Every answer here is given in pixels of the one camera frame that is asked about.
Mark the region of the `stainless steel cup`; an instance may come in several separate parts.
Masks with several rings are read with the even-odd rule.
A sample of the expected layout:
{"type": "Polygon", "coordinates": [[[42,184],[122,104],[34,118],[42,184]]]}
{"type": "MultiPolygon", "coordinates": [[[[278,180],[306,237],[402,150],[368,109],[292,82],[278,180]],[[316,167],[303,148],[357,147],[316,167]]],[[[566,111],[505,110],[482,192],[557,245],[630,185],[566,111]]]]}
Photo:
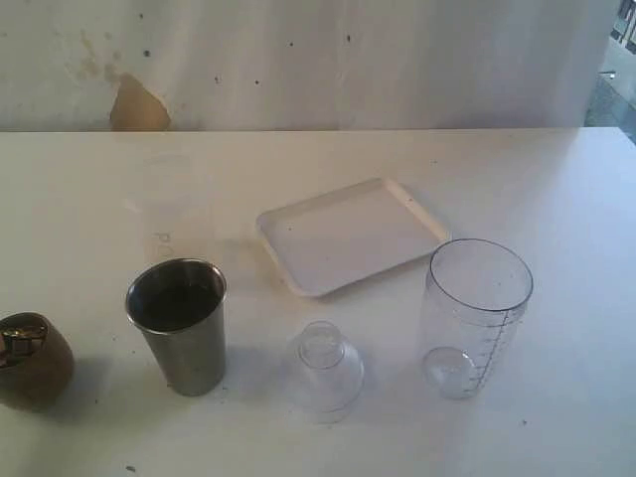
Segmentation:
{"type": "Polygon", "coordinates": [[[143,271],[125,295],[129,321],[142,333],[167,384],[198,397],[226,371],[227,282],[213,264],[173,258],[143,271]]]}

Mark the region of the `brown wooden bowl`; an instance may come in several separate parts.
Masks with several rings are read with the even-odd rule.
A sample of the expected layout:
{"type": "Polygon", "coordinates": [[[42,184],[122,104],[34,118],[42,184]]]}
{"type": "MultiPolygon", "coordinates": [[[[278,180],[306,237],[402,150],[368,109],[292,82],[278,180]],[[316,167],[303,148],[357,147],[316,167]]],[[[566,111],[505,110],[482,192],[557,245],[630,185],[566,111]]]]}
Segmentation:
{"type": "Polygon", "coordinates": [[[75,367],[66,338],[45,316],[21,312],[1,320],[3,326],[45,325],[42,348],[24,362],[1,367],[1,403],[12,409],[39,412],[52,406],[69,385],[75,367]]]}

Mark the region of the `brown cubes and gold coins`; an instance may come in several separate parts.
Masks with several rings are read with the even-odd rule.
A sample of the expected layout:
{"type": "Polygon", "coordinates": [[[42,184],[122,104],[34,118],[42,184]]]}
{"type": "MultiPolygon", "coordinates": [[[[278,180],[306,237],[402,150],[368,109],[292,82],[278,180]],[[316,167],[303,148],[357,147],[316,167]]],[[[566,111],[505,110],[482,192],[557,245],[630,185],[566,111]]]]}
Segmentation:
{"type": "Polygon", "coordinates": [[[13,367],[24,362],[42,348],[46,336],[45,325],[3,326],[1,328],[1,367],[13,367]]]}

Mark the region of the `clear plastic shaker lid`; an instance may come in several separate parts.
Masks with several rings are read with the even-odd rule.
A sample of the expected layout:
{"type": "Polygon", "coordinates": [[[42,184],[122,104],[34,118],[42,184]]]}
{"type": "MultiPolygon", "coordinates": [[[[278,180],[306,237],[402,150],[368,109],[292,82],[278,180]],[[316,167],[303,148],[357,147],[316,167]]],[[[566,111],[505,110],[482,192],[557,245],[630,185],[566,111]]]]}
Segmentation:
{"type": "Polygon", "coordinates": [[[342,420],[360,396],[365,368],[361,354],[329,321],[309,323],[287,346],[281,367],[285,393],[316,423],[342,420]]]}

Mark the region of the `clear plastic shaker cup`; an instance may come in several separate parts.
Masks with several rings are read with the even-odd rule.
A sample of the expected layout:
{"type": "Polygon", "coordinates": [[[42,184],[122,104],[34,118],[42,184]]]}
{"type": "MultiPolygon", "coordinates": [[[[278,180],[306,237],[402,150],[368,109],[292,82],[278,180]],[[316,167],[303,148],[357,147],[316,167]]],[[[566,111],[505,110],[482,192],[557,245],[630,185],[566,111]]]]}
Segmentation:
{"type": "Polygon", "coordinates": [[[458,238],[431,256],[424,280],[418,360],[442,397],[477,395],[515,336],[534,291],[528,265],[511,249],[458,238]]]}

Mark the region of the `white rectangular tray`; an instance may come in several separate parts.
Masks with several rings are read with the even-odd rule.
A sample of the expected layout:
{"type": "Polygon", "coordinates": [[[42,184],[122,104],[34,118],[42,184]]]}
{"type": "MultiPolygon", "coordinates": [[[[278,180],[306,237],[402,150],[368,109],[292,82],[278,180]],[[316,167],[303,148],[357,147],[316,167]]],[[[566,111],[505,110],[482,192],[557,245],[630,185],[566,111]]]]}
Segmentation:
{"type": "Polygon", "coordinates": [[[451,231],[402,184],[374,178],[255,220],[293,293],[317,298],[433,253],[451,231]]]}

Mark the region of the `translucent plastic cup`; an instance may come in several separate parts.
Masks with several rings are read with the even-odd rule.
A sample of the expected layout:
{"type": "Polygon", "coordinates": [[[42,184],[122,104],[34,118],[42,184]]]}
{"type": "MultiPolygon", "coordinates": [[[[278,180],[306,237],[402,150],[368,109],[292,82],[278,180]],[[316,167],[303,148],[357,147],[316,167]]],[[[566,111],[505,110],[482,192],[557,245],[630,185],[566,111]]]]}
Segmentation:
{"type": "Polygon", "coordinates": [[[135,164],[126,185],[125,207],[139,224],[147,262],[212,259],[211,191],[192,158],[164,153],[135,164]]]}

